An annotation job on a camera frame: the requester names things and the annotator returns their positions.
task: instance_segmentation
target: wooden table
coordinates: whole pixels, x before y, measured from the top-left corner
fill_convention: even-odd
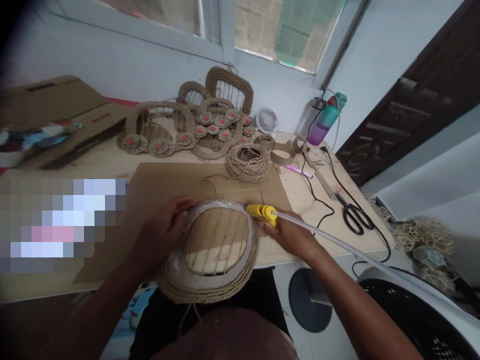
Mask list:
[[[288,140],[293,140],[295,136],[290,133],[279,132],[276,140],[285,144]],[[373,222],[385,235],[390,246],[394,246],[394,239],[384,222],[378,217],[370,204],[364,198],[359,188],[353,183],[347,172],[339,163],[337,158],[331,154],[335,172],[355,197],[365,212],[372,218]],[[313,161],[320,160],[324,166],[318,169],[325,180],[335,192],[339,192],[350,202],[351,200],[345,194],[343,189],[337,183],[330,168],[328,159],[324,154],[318,155],[310,152]],[[218,160],[211,160],[213,163],[225,163],[225,157]],[[297,155],[294,165],[301,168],[303,158]],[[98,146],[92,148],[82,157],[73,161],[61,170],[27,170],[10,169],[3,174],[2,179],[126,179],[130,181],[137,166],[140,163],[198,163],[199,160],[192,155],[190,151],[180,151],[167,158],[155,158],[148,154],[128,155],[119,150],[116,144],[116,138],[107,140]],[[314,170],[305,165],[306,172],[311,174]],[[328,214],[330,210],[323,204],[315,201],[310,193],[306,179],[286,168],[281,169],[280,179],[290,201],[293,211],[299,213],[303,219],[314,226],[317,225],[320,218]],[[350,231],[342,218],[342,206],[338,201],[329,198],[320,182],[314,177],[311,180],[315,195],[335,209],[333,216],[327,217],[320,228],[327,233],[342,239],[346,243],[358,248],[363,252],[373,252],[384,250],[385,244],[374,230],[366,230],[363,236],[358,236]],[[347,252],[330,241],[316,236],[318,241],[324,246],[332,256],[344,255]],[[285,252],[273,239],[268,236],[260,238],[258,256],[255,267],[265,267],[297,261],[298,259]],[[101,283],[77,283],[72,284],[76,273],[47,273],[47,274],[0,274],[0,302],[14,302],[25,299],[47,297],[59,294],[67,294],[97,289]]]

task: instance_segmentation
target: window frame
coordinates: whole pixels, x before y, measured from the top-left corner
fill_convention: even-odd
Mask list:
[[[50,13],[68,20],[134,37],[218,63],[228,64],[230,62],[235,65],[235,60],[237,60],[248,64],[256,63],[259,67],[268,66],[269,71],[273,71],[278,77],[320,89],[334,69],[339,54],[344,50],[347,39],[368,2],[369,0],[346,0],[317,70],[313,74],[236,48],[237,2],[235,0],[198,0],[197,2],[208,6],[205,11],[205,22],[210,22],[212,33],[219,32],[216,36],[219,35],[220,44],[177,31],[152,20],[139,19],[120,11],[112,11],[111,8],[94,1],[50,0],[47,8]],[[215,21],[215,18],[218,17],[219,28]]]

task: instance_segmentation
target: white wall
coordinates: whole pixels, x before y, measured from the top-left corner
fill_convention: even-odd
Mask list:
[[[480,105],[362,187],[397,220],[424,215],[449,226],[457,251],[448,259],[471,286],[480,286],[479,118]]]
[[[181,84],[205,84],[207,72],[221,64],[130,36],[69,21],[40,10],[24,20],[15,47],[5,59],[5,86],[17,86],[65,74],[80,77],[104,96],[161,101],[174,98]],[[283,77],[265,59],[235,52],[239,75],[250,82],[252,114],[272,107],[281,130],[294,132],[308,101],[320,96],[312,76],[286,68]]]
[[[372,0],[329,85],[348,98],[341,113],[336,150],[461,3],[462,0]],[[335,133],[333,127],[325,138],[330,146]]]

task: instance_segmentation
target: scissors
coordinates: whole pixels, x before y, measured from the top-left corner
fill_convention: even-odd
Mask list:
[[[345,221],[345,224],[351,231],[357,235],[363,235],[365,234],[365,231],[362,225],[369,230],[375,228],[374,222],[365,211],[351,203],[347,203],[338,192],[336,192],[335,195],[338,201],[343,205],[343,221]]]

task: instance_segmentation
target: pixelated area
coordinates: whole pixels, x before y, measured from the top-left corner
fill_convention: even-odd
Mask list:
[[[0,273],[64,273],[120,226],[125,179],[0,179]]]

